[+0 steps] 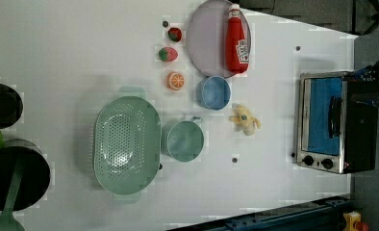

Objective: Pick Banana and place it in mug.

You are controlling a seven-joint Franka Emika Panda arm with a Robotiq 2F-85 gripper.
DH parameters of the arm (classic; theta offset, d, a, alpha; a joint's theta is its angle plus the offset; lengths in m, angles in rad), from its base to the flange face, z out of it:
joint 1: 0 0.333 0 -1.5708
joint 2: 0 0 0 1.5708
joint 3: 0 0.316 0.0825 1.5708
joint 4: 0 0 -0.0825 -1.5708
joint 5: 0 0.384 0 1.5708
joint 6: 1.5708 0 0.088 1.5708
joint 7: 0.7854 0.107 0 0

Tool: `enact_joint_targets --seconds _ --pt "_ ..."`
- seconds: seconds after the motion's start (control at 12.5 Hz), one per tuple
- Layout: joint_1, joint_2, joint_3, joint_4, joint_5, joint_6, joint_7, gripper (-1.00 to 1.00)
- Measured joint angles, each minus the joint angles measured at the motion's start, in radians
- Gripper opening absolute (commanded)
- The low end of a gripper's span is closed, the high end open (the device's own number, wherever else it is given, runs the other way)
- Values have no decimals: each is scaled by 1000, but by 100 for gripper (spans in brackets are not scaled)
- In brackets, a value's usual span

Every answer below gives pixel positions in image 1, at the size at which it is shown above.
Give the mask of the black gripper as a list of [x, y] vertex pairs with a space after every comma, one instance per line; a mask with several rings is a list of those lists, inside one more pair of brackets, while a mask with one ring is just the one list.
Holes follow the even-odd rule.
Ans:
[[[354, 79], [360, 82], [379, 83], [379, 61], [374, 65], [368, 65], [354, 73]], [[379, 92], [353, 94], [352, 100], [359, 104], [365, 104], [379, 108]]]

